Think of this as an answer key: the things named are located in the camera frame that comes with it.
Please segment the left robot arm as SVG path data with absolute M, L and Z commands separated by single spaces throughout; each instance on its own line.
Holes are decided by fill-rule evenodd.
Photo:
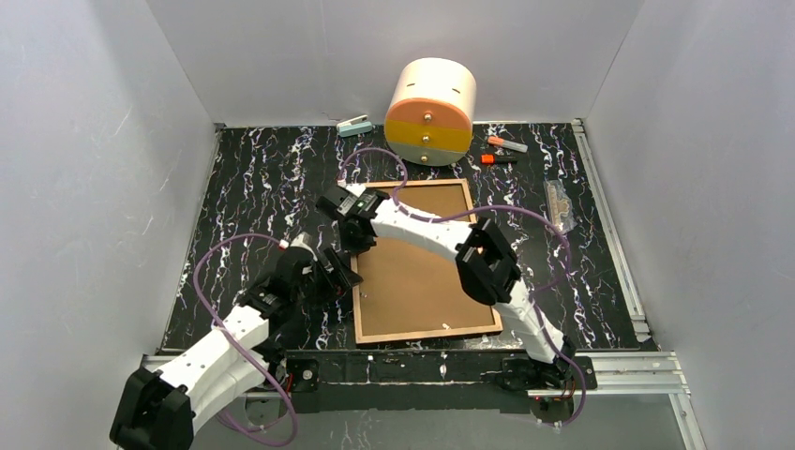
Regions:
M 290 245 L 219 326 L 171 361 L 139 367 L 127 379 L 110 440 L 122 449 L 188 449 L 196 432 L 240 394 L 263 384 L 283 360 L 270 322 L 284 324 L 302 305 L 331 302 L 361 277 L 325 247 Z

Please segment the brown cardboard backing board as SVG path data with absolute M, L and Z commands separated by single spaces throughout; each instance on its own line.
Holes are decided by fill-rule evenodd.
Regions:
M 358 344 L 499 333 L 497 311 L 461 287 L 456 245 L 471 232 L 473 216 L 464 182 L 411 182 L 401 203 L 386 199 L 370 221 L 375 245 L 352 258 L 363 278 L 353 294 Z

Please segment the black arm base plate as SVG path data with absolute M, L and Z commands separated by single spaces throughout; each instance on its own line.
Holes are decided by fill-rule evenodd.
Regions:
M 593 361 L 558 374 L 513 350 L 286 352 L 286 385 L 298 413 L 358 410 L 498 410 L 565 421 L 598 386 Z

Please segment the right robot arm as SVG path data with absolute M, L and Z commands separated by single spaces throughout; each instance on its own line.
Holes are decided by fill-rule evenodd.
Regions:
M 506 379 L 506 388 L 586 386 L 571 339 L 538 306 L 535 296 L 541 291 L 524 283 L 518 256 L 493 219 L 466 223 L 460 213 L 438 217 L 363 185 L 330 187 L 316 207 L 337 222 L 342 246 L 353 255 L 392 238 L 453 263 L 462 291 L 497 312 L 528 354 L 528 365 Z

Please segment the wooden picture frame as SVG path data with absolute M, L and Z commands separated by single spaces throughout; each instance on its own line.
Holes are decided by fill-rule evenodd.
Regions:
M 405 208 L 419 216 L 452 217 L 450 227 L 468 233 L 476 221 L 467 181 L 370 182 L 385 195 L 398 192 Z M 390 232 L 369 251 L 353 256 L 351 268 L 363 278 L 352 291 L 353 327 L 359 345 L 459 338 L 500 333 L 503 322 L 492 307 L 471 299 L 461 288 L 451 257 L 441 256 Z

